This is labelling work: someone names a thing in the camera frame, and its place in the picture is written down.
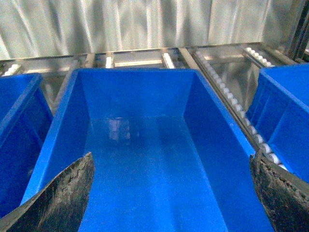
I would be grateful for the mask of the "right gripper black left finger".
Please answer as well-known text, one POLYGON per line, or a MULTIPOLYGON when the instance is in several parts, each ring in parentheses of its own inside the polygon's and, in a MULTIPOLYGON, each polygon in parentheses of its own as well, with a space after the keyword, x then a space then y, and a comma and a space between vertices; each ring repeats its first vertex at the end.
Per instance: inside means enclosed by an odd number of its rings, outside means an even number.
POLYGON ((94 180, 92 153, 77 159, 42 190, 1 218, 2 232, 76 232, 94 180))

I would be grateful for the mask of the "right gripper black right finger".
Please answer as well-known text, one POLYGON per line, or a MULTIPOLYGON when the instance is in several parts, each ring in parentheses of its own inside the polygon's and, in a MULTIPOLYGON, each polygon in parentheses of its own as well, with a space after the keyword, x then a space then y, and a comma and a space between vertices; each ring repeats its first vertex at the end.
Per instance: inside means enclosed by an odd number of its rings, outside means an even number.
POLYGON ((309 184, 267 159, 250 155, 250 172, 258 200, 276 232, 309 230, 309 184))

